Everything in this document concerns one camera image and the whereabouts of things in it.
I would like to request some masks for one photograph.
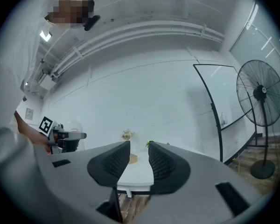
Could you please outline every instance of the standing fan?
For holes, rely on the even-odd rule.
[[[280,117],[280,78],[269,64],[260,60],[249,61],[238,73],[237,93],[247,118],[254,124],[265,127],[265,157],[251,166],[251,174],[258,179],[266,179],[275,171],[275,164],[266,160],[267,127]]]

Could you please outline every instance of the small plant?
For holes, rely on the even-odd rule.
[[[149,141],[146,143],[146,146],[145,146],[145,147],[149,148],[149,142],[150,142],[150,141],[154,142],[153,140],[149,140]]]
[[[123,140],[130,140],[134,136],[134,132],[131,132],[129,129],[125,130],[122,134]]]

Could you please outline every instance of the fan base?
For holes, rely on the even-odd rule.
[[[275,164],[272,161],[266,160],[266,164],[263,166],[263,160],[255,162],[251,166],[251,174],[258,179],[267,179],[273,175],[275,171]]]

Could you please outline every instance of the white table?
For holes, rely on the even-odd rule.
[[[189,147],[184,149],[202,154]],[[148,162],[148,149],[133,154],[138,156],[138,161],[127,165],[117,183],[117,190],[126,191],[128,197],[132,197],[132,191],[149,192],[154,183],[153,170]]]

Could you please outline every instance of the fan pole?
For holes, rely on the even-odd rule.
[[[265,147],[265,157],[263,160],[259,160],[255,162],[251,166],[251,174],[253,177],[258,179],[267,179],[274,174],[275,171],[275,164],[270,161],[266,160],[267,157],[267,149],[268,149],[268,131],[267,131],[267,119],[266,119],[266,110],[265,110],[265,101],[263,99],[260,100],[260,105],[263,112],[263,118],[265,122],[265,130],[266,130],[266,147]]]
[[[250,104],[251,104],[251,107],[252,107],[252,114],[253,114],[253,119],[254,119],[254,127],[255,127],[255,146],[257,146],[257,127],[256,127],[256,119],[255,119],[255,112],[254,112],[254,108],[253,108],[253,105],[252,105],[252,101],[251,101],[251,98],[250,98],[250,95],[249,93],[247,92],[247,95],[249,97],[249,100],[250,100]]]
[[[260,105],[261,105],[261,109],[262,109],[262,112],[263,112],[263,119],[265,121],[265,131],[266,131],[266,142],[265,142],[265,157],[264,157],[264,160],[263,160],[263,166],[266,165],[266,157],[267,157],[267,149],[268,149],[268,131],[267,131],[267,119],[266,119],[266,110],[265,110],[265,102],[264,100],[261,100],[260,101]]]

